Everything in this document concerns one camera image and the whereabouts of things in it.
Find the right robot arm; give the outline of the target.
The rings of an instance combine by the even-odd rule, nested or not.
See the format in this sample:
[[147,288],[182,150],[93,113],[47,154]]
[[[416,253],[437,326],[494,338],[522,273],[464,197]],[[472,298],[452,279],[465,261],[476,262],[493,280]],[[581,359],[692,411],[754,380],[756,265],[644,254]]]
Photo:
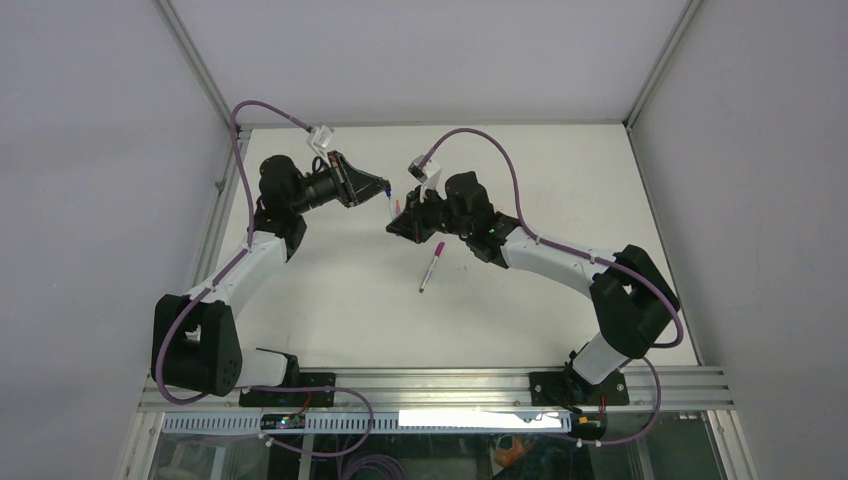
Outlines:
[[415,188],[386,230],[416,244],[435,233],[454,235],[485,263],[540,275],[589,298],[599,332],[573,355],[564,379],[566,396],[578,405],[599,397],[614,370],[657,347],[680,309],[642,248],[599,251],[531,235],[518,218],[495,210],[473,172],[449,177],[443,195]]

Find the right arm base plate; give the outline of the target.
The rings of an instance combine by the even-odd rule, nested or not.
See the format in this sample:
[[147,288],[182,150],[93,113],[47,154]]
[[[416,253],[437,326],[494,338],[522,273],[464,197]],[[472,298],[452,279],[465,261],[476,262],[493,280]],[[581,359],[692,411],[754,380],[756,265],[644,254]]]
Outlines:
[[600,407],[627,406],[630,396],[625,376],[615,370],[599,384],[585,381],[570,367],[528,374],[533,406]]

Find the white pen green end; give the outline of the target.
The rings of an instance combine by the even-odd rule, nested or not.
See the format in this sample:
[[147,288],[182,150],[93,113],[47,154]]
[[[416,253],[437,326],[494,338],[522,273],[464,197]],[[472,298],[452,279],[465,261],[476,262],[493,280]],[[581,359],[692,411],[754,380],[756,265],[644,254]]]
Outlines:
[[419,285],[419,288],[418,288],[419,293],[423,293],[425,291],[425,289],[426,289],[426,287],[427,287],[427,285],[428,285],[428,283],[429,283],[429,281],[430,281],[430,279],[433,275],[435,267],[436,267],[436,265],[439,261],[439,258],[440,258],[439,255],[434,255],[432,257],[432,259],[431,259],[431,261],[430,261],[430,263],[429,263],[429,265],[428,265],[428,267],[427,267],[427,269],[426,269],[426,271],[423,275],[423,278],[420,282],[420,285]]

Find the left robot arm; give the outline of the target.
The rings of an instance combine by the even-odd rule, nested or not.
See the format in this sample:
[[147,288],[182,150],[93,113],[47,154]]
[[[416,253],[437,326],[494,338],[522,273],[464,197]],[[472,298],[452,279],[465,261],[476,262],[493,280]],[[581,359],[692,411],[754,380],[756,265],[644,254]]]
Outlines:
[[185,294],[166,294],[154,310],[151,377],[177,405],[262,387],[277,406],[294,403],[300,378],[295,357],[241,346],[236,321],[256,291],[283,271],[305,236],[306,212],[330,202],[358,206],[390,189],[388,180],[352,166],[331,151],[301,172],[285,155],[259,167],[259,196],[251,204],[246,236],[223,267]]

